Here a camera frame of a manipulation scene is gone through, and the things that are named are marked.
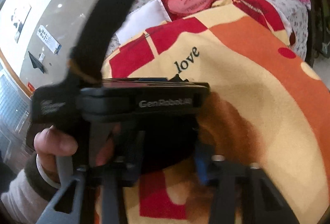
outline white pillow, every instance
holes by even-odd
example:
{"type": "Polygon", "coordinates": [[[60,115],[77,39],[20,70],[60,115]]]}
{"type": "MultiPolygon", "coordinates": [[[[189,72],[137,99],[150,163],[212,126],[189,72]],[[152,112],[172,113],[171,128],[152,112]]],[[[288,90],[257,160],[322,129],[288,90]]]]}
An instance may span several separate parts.
{"type": "Polygon", "coordinates": [[[124,44],[147,28],[158,26],[164,20],[171,21],[161,0],[150,0],[144,6],[131,12],[116,32],[120,44],[124,44]]]}

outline word love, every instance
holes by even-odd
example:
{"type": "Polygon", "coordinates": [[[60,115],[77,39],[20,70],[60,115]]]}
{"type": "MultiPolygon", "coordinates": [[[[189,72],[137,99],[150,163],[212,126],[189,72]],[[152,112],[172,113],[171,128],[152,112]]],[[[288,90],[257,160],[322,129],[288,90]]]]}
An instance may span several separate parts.
{"type": "Polygon", "coordinates": [[[176,67],[177,67],[177,69],[178,69],[178,73],[181,73],[182,70],[186,70],[186,69],[188,68],[188,66],[189,66],[188,61],[190,61],[191,63],[194,63],[194,57],[193,57],[193,55],[194,55],[195,57],[198,57],[198,56],[199,56],[199,52],[197,52],[197,48],[196,48],[196,47],[193,47],[193,48],[192,48],[192,50],[191,50],[189,56],[186,58],[186,60],[181,61],[180,66],[179,66],[179,64],[178,64],[177,61],[174,62],[174,64],[176,65],[176,67]]]}

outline red circle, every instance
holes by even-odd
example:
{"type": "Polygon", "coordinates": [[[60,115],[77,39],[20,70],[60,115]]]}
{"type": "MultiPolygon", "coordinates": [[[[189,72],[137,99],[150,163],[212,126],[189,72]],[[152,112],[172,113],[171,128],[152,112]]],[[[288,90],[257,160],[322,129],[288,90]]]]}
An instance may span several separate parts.
{"type": "Polygon", "coordinates": [[[283,56],[283,57],[286,57],[286,58],[290,58],[290,59],[293,59],[296,57],[296,54],[293,53],[289,48],[287,47],[280,47],[278,49],[278,52],[283,56]]]}

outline yellow circle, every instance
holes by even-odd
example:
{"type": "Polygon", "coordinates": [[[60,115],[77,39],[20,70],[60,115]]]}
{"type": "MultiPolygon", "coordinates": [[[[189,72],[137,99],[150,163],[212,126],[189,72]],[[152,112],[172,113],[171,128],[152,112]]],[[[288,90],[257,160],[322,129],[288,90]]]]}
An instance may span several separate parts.
{"type": "Polygon", "coordinates": [[[310,78],[313,78],[315,80],[321,80],[321,78],[316,74],[316,72],[306,63],[302,62],[300,64],[301,69],[306,73],[310,78]]]}

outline white wall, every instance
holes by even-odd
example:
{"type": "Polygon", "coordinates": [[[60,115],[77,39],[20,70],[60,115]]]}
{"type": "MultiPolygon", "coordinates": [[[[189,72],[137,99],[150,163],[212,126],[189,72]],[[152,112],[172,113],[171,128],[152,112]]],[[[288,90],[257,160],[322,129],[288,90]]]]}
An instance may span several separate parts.
{"type": "Polygon", "coordinates": [[[51,0],[6,0],[0,11],[0,49],[9,62],[12,69],[19,76],[24,55],[36,28],[36,25],[51,0]],[[19,42],[14,40],[16,29],[11,21],[14,9],[20,4],[28,2],[31,11],[27,16],[19,42]]]}

